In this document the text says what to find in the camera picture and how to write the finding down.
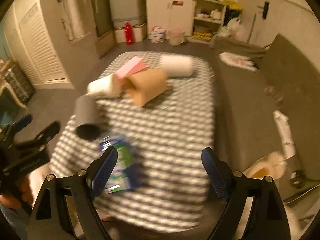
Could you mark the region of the grey cup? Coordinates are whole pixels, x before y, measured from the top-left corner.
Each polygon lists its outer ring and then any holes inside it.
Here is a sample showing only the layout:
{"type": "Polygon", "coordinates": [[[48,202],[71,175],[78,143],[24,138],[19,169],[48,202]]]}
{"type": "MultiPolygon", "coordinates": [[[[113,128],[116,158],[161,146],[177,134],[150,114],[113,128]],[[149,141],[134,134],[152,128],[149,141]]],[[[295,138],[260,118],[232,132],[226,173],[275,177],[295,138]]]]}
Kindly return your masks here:
{"type": "Polygon", "coordinates": [[[84,140],[98,139],[101,133],[100,115],[96,100],[89,95],[80,96],[75,102],[75,133],[84,140]]]}

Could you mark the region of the white printed paper cup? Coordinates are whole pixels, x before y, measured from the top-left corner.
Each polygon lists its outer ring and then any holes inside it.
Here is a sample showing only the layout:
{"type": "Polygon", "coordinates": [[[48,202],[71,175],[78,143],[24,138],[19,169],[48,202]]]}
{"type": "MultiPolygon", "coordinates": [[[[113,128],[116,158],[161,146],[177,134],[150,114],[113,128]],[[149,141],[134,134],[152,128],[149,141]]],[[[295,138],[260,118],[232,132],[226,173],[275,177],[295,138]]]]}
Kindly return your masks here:
{"type": "Polygon", "coordinates": [[[87,95],[95,99],[116,99],[121,93],[121,83],[114,74],[94,80],[87,86],[87,95]]]}

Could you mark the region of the brown kraft paper cup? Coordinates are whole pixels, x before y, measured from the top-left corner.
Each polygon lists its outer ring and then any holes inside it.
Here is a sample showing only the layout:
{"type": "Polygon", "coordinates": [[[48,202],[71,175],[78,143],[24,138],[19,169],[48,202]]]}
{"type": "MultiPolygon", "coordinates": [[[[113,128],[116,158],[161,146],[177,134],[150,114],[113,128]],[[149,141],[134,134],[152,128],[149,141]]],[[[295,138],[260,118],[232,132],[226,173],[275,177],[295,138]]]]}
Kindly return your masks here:
{"type": "Polygon", "coordinates": [[[167,75],[163,69],[152,68],[126,77],[124,83],[132,103],[143,107],[167,90],[167,75]]]}

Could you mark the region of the pink white box cup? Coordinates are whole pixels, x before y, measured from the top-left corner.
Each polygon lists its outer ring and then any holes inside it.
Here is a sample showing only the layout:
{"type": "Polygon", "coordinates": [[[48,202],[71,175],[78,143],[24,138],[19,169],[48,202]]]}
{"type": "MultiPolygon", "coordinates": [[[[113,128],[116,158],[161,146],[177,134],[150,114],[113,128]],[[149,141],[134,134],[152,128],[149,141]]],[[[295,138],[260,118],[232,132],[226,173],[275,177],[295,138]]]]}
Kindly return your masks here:
{"type": "Polygon", "coordinates": [[[123,66],[121,66],[116,72],[115,76],[118,78],[121,85],[125,84],[125,78],[136,74],[138,72],[146,70],[146,65],[143,58],[135,56],[123,66]]]}

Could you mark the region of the white plush toy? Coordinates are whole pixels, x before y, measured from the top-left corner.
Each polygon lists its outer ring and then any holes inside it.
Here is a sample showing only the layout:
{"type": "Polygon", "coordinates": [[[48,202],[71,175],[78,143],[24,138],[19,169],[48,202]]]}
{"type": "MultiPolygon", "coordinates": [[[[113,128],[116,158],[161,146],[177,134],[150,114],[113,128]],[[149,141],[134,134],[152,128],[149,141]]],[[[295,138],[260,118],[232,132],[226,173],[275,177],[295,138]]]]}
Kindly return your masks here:
{"type": "Polygon", "coordinates": [[[272,152],[244,170],[243,174],[249,178],[263,179],[264,176],[270,176],[277,180],[284,175],[285,170],[284,156],[280,152],[272,152]]]}

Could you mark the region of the white louvered wardrobe door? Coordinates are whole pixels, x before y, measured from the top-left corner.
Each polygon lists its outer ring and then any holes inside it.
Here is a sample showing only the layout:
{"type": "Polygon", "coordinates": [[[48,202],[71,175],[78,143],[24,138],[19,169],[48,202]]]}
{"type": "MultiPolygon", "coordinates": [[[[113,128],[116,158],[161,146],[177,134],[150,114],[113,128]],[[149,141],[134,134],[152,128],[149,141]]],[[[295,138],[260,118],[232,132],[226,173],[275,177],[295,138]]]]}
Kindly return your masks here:
{"type": "Polygon", "coordinates": [[[35,86],[67,83],[43,18],[40,0],[14,0],[3,18],[11,57],[35,86]]]}

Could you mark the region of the hanging white towel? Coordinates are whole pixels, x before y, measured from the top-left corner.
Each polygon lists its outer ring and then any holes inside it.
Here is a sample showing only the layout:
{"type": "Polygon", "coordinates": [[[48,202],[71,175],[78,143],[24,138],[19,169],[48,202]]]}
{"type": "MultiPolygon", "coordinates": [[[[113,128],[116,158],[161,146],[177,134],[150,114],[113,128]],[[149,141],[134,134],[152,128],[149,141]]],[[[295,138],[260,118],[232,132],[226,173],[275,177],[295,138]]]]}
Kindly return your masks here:
{"type": "Polygon", "coordinates": [[[71,41],[86,37],[95,28],[91,0],[61,0],[63,23],[71,41]]]}

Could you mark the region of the grey sofa bed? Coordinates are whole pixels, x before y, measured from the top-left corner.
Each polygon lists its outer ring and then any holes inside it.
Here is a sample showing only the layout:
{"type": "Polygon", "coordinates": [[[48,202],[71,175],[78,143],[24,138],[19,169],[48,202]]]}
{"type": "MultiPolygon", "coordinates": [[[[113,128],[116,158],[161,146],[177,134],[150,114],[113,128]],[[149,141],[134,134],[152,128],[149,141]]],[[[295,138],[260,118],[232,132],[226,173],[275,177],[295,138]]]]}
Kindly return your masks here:
{"type": "Polygon", "coordinates": [[[286,160],[278,180],[281,197],[293,202],[319,189],[319,72],[289,40],[277,35],[263,49],[231,38],[218,37],[213,45],[219,83],[217,119],[226,135],[227,161],[244,171],[283,147],[273,113],[289,118],[296,154],[286,160]],[[250,57],[256,72],[223,63],[223,52],[250,57]]]}

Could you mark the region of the grey checkered tablecloth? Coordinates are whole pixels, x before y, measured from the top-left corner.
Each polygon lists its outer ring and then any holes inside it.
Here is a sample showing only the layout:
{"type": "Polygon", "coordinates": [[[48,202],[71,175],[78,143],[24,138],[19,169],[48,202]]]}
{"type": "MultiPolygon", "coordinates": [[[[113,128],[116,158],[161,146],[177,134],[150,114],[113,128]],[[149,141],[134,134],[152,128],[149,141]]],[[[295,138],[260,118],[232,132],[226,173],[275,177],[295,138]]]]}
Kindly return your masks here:
{"type": "Polygon", "coordinates": [[[98,101],[105,128],[133,147],[142,182],[103,193],[95,200],[99,210],[160,233],[198,226],[209,187],[201,152],[214,143],[215,100],[211,66],[199,57],[192,64],[192,77],[170,79],[167,91],[143,108],[128,96],[98,101]]]}

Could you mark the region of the red thermos bottle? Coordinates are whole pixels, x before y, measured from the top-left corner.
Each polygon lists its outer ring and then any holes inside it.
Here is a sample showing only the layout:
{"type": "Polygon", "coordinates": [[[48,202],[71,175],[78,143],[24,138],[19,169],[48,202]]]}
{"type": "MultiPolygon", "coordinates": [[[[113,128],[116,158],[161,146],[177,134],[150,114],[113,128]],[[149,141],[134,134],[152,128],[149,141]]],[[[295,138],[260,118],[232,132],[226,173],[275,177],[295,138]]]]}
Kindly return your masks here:
{"type": "Polygon", "coordinates": [[[132,31],[132,27],[129,24],[129,22],[125,23],[124,30],[125,30],[126,44],[127,45],[134,44],[133,31],[132,31]]]}

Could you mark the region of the white packaged bag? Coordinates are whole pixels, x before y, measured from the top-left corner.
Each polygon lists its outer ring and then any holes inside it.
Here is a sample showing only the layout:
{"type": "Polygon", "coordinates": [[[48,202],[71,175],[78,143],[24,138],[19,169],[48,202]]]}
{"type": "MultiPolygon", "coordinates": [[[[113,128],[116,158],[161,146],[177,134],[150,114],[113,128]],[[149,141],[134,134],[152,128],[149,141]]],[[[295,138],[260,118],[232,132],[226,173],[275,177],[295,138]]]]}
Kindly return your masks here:
{"type": "Polygon", "coordinates": [[[159,26],[154,26],[151,31],[151,42],[161,43],[165,40],[166,30],[159,26]]]}

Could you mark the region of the white washing machine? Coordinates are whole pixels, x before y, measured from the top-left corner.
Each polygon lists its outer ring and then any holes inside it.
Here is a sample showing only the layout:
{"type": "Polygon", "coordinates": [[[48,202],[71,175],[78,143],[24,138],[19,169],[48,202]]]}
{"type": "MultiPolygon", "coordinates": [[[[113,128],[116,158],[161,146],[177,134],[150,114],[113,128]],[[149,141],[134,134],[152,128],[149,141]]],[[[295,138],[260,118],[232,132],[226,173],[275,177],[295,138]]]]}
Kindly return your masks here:
{"type": "Polygon", "coordinates": [[[109,0],[111,19],[115,28],[132,27],[146,22],[145,0],[109,0]]]}

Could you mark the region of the pink lined trash bin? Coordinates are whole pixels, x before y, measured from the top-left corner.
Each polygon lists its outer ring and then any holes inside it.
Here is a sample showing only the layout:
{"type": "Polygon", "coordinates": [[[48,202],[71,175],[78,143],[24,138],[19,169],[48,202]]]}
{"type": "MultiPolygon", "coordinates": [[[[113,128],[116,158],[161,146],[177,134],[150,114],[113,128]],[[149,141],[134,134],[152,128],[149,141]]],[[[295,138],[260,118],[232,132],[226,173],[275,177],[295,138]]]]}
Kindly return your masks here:
{"type": "Polygon", "coordinates": [[[168,38],[171,46],[180,46],[184,42],[184,32],[180,28],[170,29],[168,38]]]}

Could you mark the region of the white plastic bags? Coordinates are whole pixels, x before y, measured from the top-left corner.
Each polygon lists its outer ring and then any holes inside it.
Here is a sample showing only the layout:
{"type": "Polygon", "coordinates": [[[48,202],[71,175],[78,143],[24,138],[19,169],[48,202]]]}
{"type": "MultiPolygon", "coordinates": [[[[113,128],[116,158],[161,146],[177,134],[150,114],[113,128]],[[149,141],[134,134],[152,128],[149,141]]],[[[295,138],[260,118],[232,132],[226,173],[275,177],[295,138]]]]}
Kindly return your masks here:
{"type": "Polygon", "coordinates": [[[225,37],[225,38],[234,38],[238,41],[247,41],[247,33],[246,29],[244,28],[241,18],[235,17],[232,18],[228,23],[223,26],[218,32],[218,37],[225,37]]]}

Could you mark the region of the white kitchen cabinet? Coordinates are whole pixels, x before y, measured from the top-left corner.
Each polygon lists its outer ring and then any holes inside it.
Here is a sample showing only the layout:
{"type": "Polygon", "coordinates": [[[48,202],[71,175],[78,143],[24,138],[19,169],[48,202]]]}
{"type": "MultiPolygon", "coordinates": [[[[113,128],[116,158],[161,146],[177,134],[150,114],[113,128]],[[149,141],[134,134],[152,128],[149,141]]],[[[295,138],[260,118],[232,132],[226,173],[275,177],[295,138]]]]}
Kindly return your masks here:
{"type": "Polygon", "coordinates": [[[190,41],[207,43],[221,29],[226,5],[214,0],[145,0],[148,38],[153,29],[181,31],[190,41]]]}

